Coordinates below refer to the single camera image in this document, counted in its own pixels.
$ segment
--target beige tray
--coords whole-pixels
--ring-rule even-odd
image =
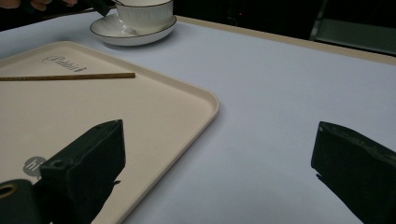
[[[0,82],[0,182],[96,124],[123,119],[127,162],[93,223],[120,223],[217,115],[209,91],[72,42],[0,61],[0,77],[135,72],[136,78]]]

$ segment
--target cup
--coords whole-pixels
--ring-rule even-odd
[[[159,32],[172,21],[173,0],[119,0],[120,19],[139,35]]]

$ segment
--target white tablecloth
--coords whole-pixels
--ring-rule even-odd
[[[213,91],[218,116],[125,223],[361,223],[310,167],[318,123],[396,149],[396,66],[178,21],[117,47],[96,12],[0,33],[0,59],[74,41]]]

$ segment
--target saucer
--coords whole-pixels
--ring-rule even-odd
[[[128,27],[119,17],[119,14],[112,14],[94,21],[91,26],[93,32],[100,40],[118,46],[138,46],[152,43],[169,35],[175,28],[176,16],[169,24],[165,25],[161,31],[139,35],[134,29]]]

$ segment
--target wooden stick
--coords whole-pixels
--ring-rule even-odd
[[[82,79],[111,79],[111,78],[135,78],[134,73],[110,73],[95,75],[68,75],[46,77],[0,77],[0,81],[50,81],[50,80],[82,80]]]

